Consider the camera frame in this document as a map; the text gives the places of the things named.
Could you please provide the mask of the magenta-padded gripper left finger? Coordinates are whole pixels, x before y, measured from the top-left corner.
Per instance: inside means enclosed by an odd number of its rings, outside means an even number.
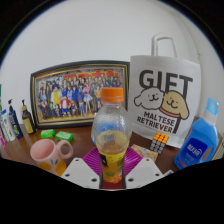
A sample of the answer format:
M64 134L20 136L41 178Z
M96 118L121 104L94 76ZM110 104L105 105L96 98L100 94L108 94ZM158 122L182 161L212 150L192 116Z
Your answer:
M103 178L98 150L93 148L82 158L74 158L62 178L84 188L101 189Z

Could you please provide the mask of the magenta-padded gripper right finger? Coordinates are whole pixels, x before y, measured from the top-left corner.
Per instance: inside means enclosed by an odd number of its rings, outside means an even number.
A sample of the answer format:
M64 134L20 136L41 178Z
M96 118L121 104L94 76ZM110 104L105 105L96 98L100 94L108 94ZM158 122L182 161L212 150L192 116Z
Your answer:
M163 177L151 158L142 158L132 148L128 148L123 161L123 188L140 188Z

